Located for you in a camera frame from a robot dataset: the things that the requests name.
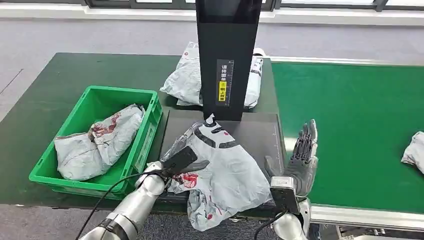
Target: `robotic arm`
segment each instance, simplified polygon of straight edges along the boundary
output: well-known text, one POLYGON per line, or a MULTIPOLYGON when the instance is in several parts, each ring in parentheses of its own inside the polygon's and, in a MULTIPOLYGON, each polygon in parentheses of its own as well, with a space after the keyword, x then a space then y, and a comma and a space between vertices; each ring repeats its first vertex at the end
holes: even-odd
MULTIPOLYGON (((183 139, 178 139, 171 148, 174 152, 171 150, 166 153, 172 157, 166 161, 154 162, 144 172, 163 171, 142 175, 135 184, 136 190, 127 195, 113 212, 80 240, 135 240, 137 238, 156 199, 164 192, 170 178, 179 173, 203 169, 209 164, 206 161, 200 165, 190 166, 197 157, 189 146, 181 149, 181 146, 185 146, 185 135, 181 137, 183 139)), ((316 125, 315 121, 311 120, 299 134, 284 176, 271 178, 272 197, 277 208, 282 211, 276 216, 277 220, 272 223, 272 226, 275 233, 284 240, 307 240, 311 204, 306 196, 315 178, 318 163, 315 157, 316 149, 316 125)))

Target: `table edge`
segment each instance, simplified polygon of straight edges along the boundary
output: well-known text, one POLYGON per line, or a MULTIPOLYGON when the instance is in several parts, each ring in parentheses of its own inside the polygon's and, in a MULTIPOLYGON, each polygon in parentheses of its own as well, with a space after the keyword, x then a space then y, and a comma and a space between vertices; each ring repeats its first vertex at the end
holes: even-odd
POLYGON ((424 232, 424 214, 312 204, 310 221, 317 224, 424 232))
POLYGON ((345 65, 377 65, 377 66, 414 66, 423 67, 421 61, 385 61, 374 59, 322 58, 322 57, 291 57, 269 56, 271 63, 327 63, 345 65))

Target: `label sticker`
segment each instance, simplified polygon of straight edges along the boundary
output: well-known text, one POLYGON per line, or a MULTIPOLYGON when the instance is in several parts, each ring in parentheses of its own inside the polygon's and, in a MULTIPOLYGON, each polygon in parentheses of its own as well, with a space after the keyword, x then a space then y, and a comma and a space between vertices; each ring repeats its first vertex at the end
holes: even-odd
POLYGON ((218 59, 216 65, 216 105, 230 106, 234 60, 218 59))
POLYGON ((218 101, 225 102, 225 100, 226 100, 226 94, 227 94, 227 82, 226 81, 220 81, 219 82, 219 97, 218 97, 218 101))

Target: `black cable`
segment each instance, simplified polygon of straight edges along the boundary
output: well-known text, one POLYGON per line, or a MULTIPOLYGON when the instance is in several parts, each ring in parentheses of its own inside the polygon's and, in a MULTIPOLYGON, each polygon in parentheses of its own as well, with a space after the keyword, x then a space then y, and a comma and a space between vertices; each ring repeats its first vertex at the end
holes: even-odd
POLYGON ((282 214, 280 214, 280 215, 278 215, 278 216, 276 216, 276 217, 274 217, 273 219, 271 219, 271 220, 269 220, 269 221, 267 221, 267 222, 265 222, 264 224, 262 224, 257 230, 256 230, 256 232, 254 232, 254 237, 253 237, 253 239, 254 240, 257 240, 258 239, 258 234, 259 234, 259 232, 262 230, 262 229, 264 229, 266 226, 268 226, 268 225, 270 225, 270 224, 272 224, 273 222, 275 222, 277 219, 279 219, 279 218, 281 218, 284 214, 286 214, 287 213, 287 211, 285 211, 285 212, 283 212, 282 214))
POLYGON ((78 240, 81 236, 81 234, 83 233, 84 229, 86 228, 87 224, 89 223, 90 219, 92 218, 94 212, 96 211, 97 207, 99 206, 100 202, 105 199, 106 195, 108 195, 112 189, 114 189, 114 187, 116 187, 118 184, 122 183, 125 180, 128 180, 130 178, 133 177, 137 177, 137 176, 141 176, 141 175, 153 175, 153 174, 158 174, 161 173, 163 171, 167 170, 167 168, 164 169, 159 169, 159 170, 153 170, 153 171, 148 171, 148 172, 141 172, 141 173, 137 173, 137 174, 133 174, 133 175, 129 175, 127 177, 122 178, 121 180, 117 181, 113 186, 111 186, 109 188, 109 190, 107 190, 107 192, 97 201, 97 203, 95 204, 95 206, 93 207, 90 215, 88 215, 87 220, 85 220, 84 224, 81 227, 81 230, 79 230, 78 235, 76 236, 75 240, 78 240))

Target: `green table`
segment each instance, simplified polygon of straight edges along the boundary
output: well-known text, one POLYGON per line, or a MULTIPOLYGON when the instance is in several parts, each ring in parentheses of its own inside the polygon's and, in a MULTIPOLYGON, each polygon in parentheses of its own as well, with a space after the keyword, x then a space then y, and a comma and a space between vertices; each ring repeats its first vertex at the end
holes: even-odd
MULTIPOLYGON (((92 208, 97 198, 57 193, 30 182, 31 169, 87 86, 158 91, 179 58, 56 54, 0 122, 0 204, 92 208)), ((411 136, 424 126, 423 76, 420 67, 271 66, 264 61, 261 97, 253 111, 279 111, 286 140, 294 139, 308 119, 318 124, 312 222, 424 231, 424 177, 400 163, 411 136)), ((177 108, 175 98, 160 92, 159 99, 164 114, 148 161, 158 158, 167 110, 177 108)), ((118 203, 105 200, 101 207, 118 203)), ((158 203, 153 211, 181 214, 186 206, 158 203)), ((271 211, 252 209, 242 215, 269 217, 271 211)))
MULTIPOLYGON (((154 90, 175 70, 179 56, 57 53, 33 84, 0 122, 0 204, 92 208, 98 198, 64 194, 30 182, 28 176, 55 136, 81 94, 89 85, 154 90)), ((261 101, 254 112, 278 113, 271 61, 263 65, 261 101)), ((159 92, 163 116, 148 161, 157 161, 169 109, 200 110, 197 106, 176 106, 177 99, 159 92)), ((118 201, 105 200, 101 208, 111 209, 118 201)), ((185 204, 156 204, 156 212, 186 213, 185 204)), ((270 212, 247 212, 270 216, 270 212)))

